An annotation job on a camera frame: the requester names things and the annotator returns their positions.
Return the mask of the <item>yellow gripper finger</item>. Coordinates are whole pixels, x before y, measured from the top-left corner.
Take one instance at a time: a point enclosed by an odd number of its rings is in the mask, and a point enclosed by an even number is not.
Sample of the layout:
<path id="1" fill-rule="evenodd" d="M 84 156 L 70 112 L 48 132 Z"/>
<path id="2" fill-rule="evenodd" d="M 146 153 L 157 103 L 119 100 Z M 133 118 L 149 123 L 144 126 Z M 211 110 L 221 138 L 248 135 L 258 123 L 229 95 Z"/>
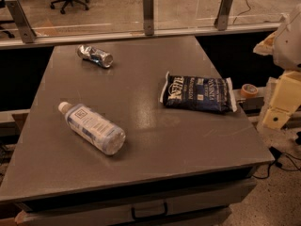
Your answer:
<path id="1" fill-rule="evenodd" d="M 285 71 L 277 79 L 263 125 L 270 129 L 281 129 L 300 105 L 301 72 Z"/>
<path id="2" fill-rule="evenodd" d="M 264 40 L 262 40 L 261 42 L 255 45 L 253 52 L 261 56 L 272 55 L 275 36 L 276 36 L 275 32 L 268 35 Z"/>

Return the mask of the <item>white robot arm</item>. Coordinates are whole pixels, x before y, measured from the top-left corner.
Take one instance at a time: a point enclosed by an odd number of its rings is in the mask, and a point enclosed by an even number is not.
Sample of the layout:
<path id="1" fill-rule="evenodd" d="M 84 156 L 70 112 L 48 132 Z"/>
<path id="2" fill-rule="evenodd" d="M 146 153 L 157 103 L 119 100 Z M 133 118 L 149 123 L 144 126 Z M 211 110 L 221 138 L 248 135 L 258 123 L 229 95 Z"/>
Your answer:
<path id="1" fill-rule="evenodd" d="M 271 55 L 274 64 L 284 70 L 262 119 L 264 126 L 280 129 L 301 105 L 301 5 L 284 17 L 274 33 L 256 44 L 253 52 Z"/>

